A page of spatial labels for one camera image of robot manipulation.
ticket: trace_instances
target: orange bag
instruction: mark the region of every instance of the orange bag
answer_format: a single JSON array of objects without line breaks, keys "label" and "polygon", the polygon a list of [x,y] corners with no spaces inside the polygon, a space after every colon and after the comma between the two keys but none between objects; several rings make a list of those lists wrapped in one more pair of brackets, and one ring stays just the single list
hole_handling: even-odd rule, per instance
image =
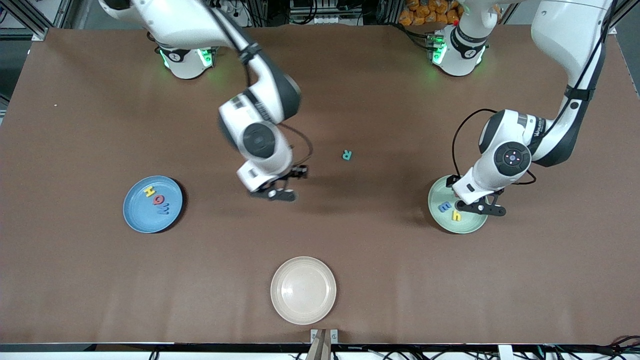
[{"label": "orange bag", "polygon": [[406,6],[409,10],[414,11],[420,6],[420,0],[406,0]]},{"label": "orange bag", "polygon": [[415,11],[416,16],[427,17],[429,15],[429,7],[426,5],[420,5]]},{"label": "orange bag", "polygon": [[447,23],[448,24],[453,24],[456,20],[458,20],[458,21],[460,20],[456,10],[449,10],[447,12]]},{"label": "orange bag", "polygon": [[424,22],[434,22],[436,21],[436,13],[430,12],[429,15],[424,19]]},{"label": "orange bag", "polygon": [[411,23],[413,22],[413,19],[410,16],[410,14],[413,14],[413,13],[410,12],[409,10],[403,10],[400,13],[400,18],[398,18],[398,22],[404,26],[411,25]]}]

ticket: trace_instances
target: cable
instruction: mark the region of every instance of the cable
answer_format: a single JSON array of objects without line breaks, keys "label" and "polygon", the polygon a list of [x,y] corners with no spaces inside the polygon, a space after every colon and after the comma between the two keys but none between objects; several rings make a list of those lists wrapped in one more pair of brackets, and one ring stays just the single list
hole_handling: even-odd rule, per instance
[{"label": "cable", "polygon": [[363,16],[371,15],[371,14],[372,14],[372,13],[374,13],[374,12],[375,12],[375,9],[374,9],[374,10],[369,11],[368,13],[363,13],[363,12],[362,12],[362,9],[360,9],[360,16],[358,16],[358,20],[356,20],[356,26],[360,23],[360,19],[361,19]]},{"label": "cable", "polygon": [[300,136],[302,138],[302,140],[304,140],[305,143],[307,143],[307,148],[308,148],[307,155],[304,158],[302,158],[302,160],[296,161],[293,164],[293,166],[297,167],[298,165],[301,165],[305,161],[309,160],[311,158],[311,156],[313,156],[313,154],[314,154],[314,144],[311,142],[311,140],[309,140],[309,138],[304,133],[302,133],[302,131],[296,129],[295,127],[291,127],[291,126],[289,126],[287,124],[284,124],[283,122],[279,123],[278,125],[284,127],[285,129],[291,131],[292,133]]},{"label": "cable", "polygon": [[620,346],[620,344],[622,344],[622,343],[626,343],[626,342],[627,342],[627,341],[629,341],[629,340],[636,340],[636,339],[640,339],[640,336],[638,336],[638,335],[634,335],[634,336],[627,336],[627,337],[624,337],[624,338],[622,338],[622,339],[620,339],[620,340],[618,340],[618,341],[616,341],[616,342],[614,342],[614,343],[611,343],[609,346],[610,346],[610,347],[612,347],[612,348],[613,348],[613,347],[620,347],[620,348],[630,348],[630,347],[635,347],[635,346],[638,346],[638,344],[629,345],[629,346],[626,346],[626,347],[621,347],[621,346]]},{"label": "cable", "polygon": [[382,360],[390,360],[391,359],[390,358],[391,354],[400,354],[400,355],[402,355],[403,358],[405,358],[405,360],[410,360],[409,357],[407,357],[402,351],[397,351],[397,350],[388,352],[385,355],[385,357],[382,358]]},{"label": "cable", "polygon": [[149,360],[158,360],[160,358],[160,350],[164,350],[162,346],[156,346],[149,355]]},{"label": "cable", "polygon": [[488,111],[494,114],[497,113],[497,111],[493,109],[476,110],[472,112],[471,115],[467,116],[467,118],[460,123],[460,125],[458,126],[458,129],[456,130],[456,133],[453,135],[453,141],[451,142],[451,157],[453,158],[453,167],[456,168],[456,174],[458,176],[460,176],[460,171],[458,170],[458,163],[456,162],[456,139],[458,137],[458,133],[460,132],[460,129],[462,129],[462,127],[465,125],[465,123],[469,121],[469,119],[471,119],[475,114],[481,113],[482,111]]},{"label": "cable", "polygon": [[617,25],[617,23],[622,20],[623,17],[627,16],[627,14],[638,4],[638,1],[634,1],[633,5],[631,5],[624,14],[620,15],[620,17],[618,17],[618,19],[611,24],[610,28],[613,28],[615,25]]},{"label": "cable", "polygon": [[437,49],[434,46],[424,46],[421,43],[419,43],[418,41],[416,41],[416,39],[414,39],[414,37],[421,38],[421,39],[426,39],[427,35],[422,35],[422,34],[418,34],[418,33],[414,33],[412,31],[409,31],[406,28],[404,28],[404,26],[402,24],[396,24],[395,22],[385,22],[385,23],[383,23],[381,25],[391,25],[394,28],[402,31],[409,38],[409,40],[411,40],[411,42],[413,42],[414,45],[416,45],[417,47],[421,48],[422,50],[434,50],[434,49]]},{"label": "cable", "polygon": [[307,18],[303,21],[303,22],[297,22],[295,20],[293,20],[292,18],[288,17],[285,15],[285,17],[288,17],[289,21],[291,21],[294,24],[297,25],[306,25],[309,22],[311,22],[317,15],[318,13],[318,2],[317,0],[314,0],[313,3],[309,4],[309,15],[307,15]]},{"label": "cable", "polygon": [[0,23],[6,19],[6,14],[8,13],[9,11],[7,11],[7,9],[0,7]]},{"label": "cable", "polygon": [[[584,78],[584,75],[587,73],[587,70],[591,66],[591,62],[593,61],[593,58],[596,56],[596,52],[598,51],[598,48],[602,48],[602,45],[604,45],[606,43],[606,41],[607,41],[607,33],[609,32],[610,24],[611,24],[611,21],[613,19],[613,13],[614,13],[614,10],[615,10],[617,4],[618,4],[618,0],[613,0],[613,3],[611,4],[611,7],[609,8],[609,18],[607,19],[607,22],[605,24],[602,24],[602,30],[601,30],[601,33],[600,33],[600,38],[598,39],[598,43],[593,48],[593,50],[591,51],[591,55],[589,56],[589,60],[587,61],[587,64],[584,66],[584,69],[582,70],[582,73],[578,77],[578,81],[575,82],[575,86],[576,87],[580,86],[580,82],[582,82],[582,78]],[[542,141],[542,139],[547,134],[549,134],[551,132],[551,129],[553,129],[554,126],[556,126],[556,124],[558,123],[558,120],[562,117],[562,115],[564,114],[564,111],[566,110],[567,106],[569,106],[570,102],[571,102],[571,99],[567,99],[567,101],[564,103],[564,106],[562,107],[562,109],[558,113],[558,116],[556,116],[556,118],[554,119],[553,123],[551,123],[551,126],[549,126],[549,128],[545,131],[543,136],[540,137],[540,139],[541,139],[540,141]]]},{"label": "cable", "polygon": [[249,66],[244,66],[244,76],[246,77],[246,87],[251,86],[251,73],[249,72]]},{"label": "cable", "polygon": [[249,11],[249,7],[247,7],[247,5],[244,3],[244,1],[240,1],[240,2],[244,6],[244,10],[246,11],[247,17],[251,18],[251,21],[253,22],[253,27],[254,28],[257,28],[256,24],[258,24],[258,23],[262,23],[262,24],[266,24],[267,23],[266,19],[263,19],[262,17],[260,17],[260,15],[254,14],[253,12]]},{"label": "cable", "polygon": [[538,178],[531,172],[531,170],[527,170],[527,174],[531,176],[531,179],[532,179],[531,181],[527,181],[526,183],[517,182],[517,183],[513,183],[512,185],[531,185],[536,181],[538,181]]}]

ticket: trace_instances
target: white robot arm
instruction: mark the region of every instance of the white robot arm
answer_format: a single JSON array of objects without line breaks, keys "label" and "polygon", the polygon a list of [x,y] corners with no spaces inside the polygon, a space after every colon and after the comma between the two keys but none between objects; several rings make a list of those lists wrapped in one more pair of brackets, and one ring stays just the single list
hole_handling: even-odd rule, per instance
[{"label": "white robot arm", "polygon": [[531,27],[536,45],[560,63],[568,84],[555,120],[502,110],[480,136],[480,159],[453,184],[460,210],[504,215],[478,200],[514,183],[536,163],[550,167],[573,151],[605,58],[605,21],[611,0],[542,0]]},{"label": "white robot arm", "polygon": [[298,112],[297,84],[269,59],[226,13],[201,0],[99,0],[110,16],[141,24],[158,43],[167,67],[179,78],[200,75],[208,66],[201,49],[235,49],[258,81],[220,106],[220,128],[245,158],[237,171],[254,197],[292,201],[292,190],[278,180],[306,177],[307,168],[292,167],[292,151],[276,125]]}]

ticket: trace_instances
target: green led light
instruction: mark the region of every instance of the green led light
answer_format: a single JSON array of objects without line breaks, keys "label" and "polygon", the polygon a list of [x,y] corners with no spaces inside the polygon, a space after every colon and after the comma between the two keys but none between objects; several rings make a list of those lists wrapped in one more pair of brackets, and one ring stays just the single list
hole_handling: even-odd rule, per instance
[{"label": "green led light", "polygon": [[447,52],[447,44],[443,44],[441,48],[439,48],[433,53],[433,62],[438,65],[442,63],[442,58],[444,58],[444,54],[446,52]]},{"label": "green led light", "polygon": [[480,53],[478,54],[478,60],[476,61],[476,65],[478,65],[480,61],[482,61],[482,54],[485,49],[486,49],[486,46],[482,46],[482,50],[480,50]]},{"label": "green led light", "polygon": [[211,56],[209,55],[209,53],[209,50],[198,49],[198,55],[202,60],[202,65],[204,65],[205,67],[211,66]]},{"label": "green led light", "polygon": [[169,69],[169,63],[166,62],[166,58],[164,57],[164,54],[162,53],[162,51],[160,51],[160,55],[162,56],[162,60],[164,60],[164,66]]}]

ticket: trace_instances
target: brown table surface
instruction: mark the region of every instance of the brown table surface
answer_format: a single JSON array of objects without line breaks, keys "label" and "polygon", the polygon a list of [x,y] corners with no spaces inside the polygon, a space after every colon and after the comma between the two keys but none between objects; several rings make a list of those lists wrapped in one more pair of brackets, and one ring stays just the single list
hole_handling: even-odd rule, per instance
[{"label": "brown table surface", "polygon": [[[293,342],[323,327],[352,343],[604,344],[640,332],[640,102],[614,38],[569,161],[534,166],[538,182],[509,187],[508,215],[476,233],[428,220],[428,187],[453,171],[469,113],[555,116],[566,76],[529,31],[497,27],[484,62],[452,78],[391,27],[251,30],[300,85],[288,123],[316,149],[289,204],[249,198],[236,177],[244,160],[217,125],[244,88],[231,50],[183,81],[143,31],[52,29],[0,127],[0,341]],[[461,169],[487,118],[461,132]],[[156,174],[181,181],[189,206],[173,229],[139,234],[122,201]],[[337,280],[315,325],[271,304],[271,277],[295,256]]]}]

